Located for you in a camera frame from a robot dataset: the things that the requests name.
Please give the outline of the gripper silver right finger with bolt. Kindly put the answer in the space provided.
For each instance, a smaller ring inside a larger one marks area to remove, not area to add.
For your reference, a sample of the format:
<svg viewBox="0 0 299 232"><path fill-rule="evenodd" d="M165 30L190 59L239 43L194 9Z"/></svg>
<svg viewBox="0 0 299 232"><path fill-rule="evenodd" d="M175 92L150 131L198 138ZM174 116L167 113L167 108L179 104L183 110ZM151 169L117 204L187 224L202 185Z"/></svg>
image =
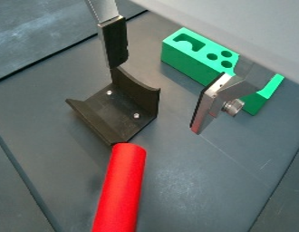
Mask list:
<svg viewBox="0 0 299 232"><path fill-rule="evenodd" d="M189 123L190 130L201 134L221 111L234 117L243 106L239 98L261 90L273 76L274 73L265 66L241 56L234 75L221 72L201 91Z"/></svg>

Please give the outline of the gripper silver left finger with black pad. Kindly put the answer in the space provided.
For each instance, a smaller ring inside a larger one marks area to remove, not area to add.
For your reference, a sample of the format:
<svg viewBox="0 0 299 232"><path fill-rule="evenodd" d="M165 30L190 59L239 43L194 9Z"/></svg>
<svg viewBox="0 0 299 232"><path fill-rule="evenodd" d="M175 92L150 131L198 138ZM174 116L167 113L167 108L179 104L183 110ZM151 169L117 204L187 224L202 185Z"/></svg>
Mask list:
<svg viewBox="0 0 299 232"><path fill-rule="evenodd" d="M119 15L114 0L83 0L97 22L110 69L127 59L125 18Z"/></svg>

